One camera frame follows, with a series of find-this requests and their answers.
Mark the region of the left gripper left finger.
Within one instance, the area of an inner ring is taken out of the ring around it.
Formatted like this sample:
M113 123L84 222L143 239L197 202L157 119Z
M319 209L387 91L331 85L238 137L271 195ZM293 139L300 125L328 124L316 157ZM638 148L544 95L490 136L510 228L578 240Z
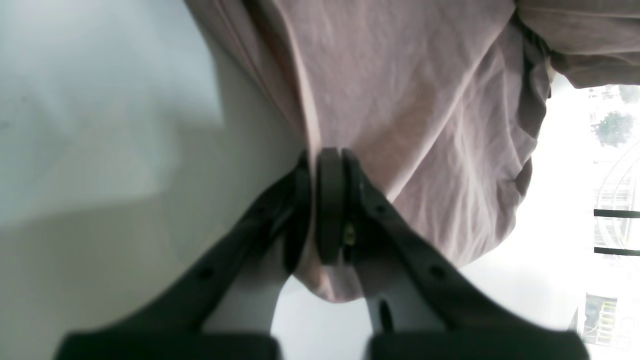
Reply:
M299 264L311 210L310 166L268 187L231 230L137 312L62 340L57 360L281 360L270 335Z

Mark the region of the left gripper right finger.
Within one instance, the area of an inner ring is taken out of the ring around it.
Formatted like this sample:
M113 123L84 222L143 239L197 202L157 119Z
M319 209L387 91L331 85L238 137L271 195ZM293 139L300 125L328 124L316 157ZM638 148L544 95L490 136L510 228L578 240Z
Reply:
M587 360L578 335L506 310L417 235L355 154L317 157L315 242L324 265L354 270L374 335L367 360Z

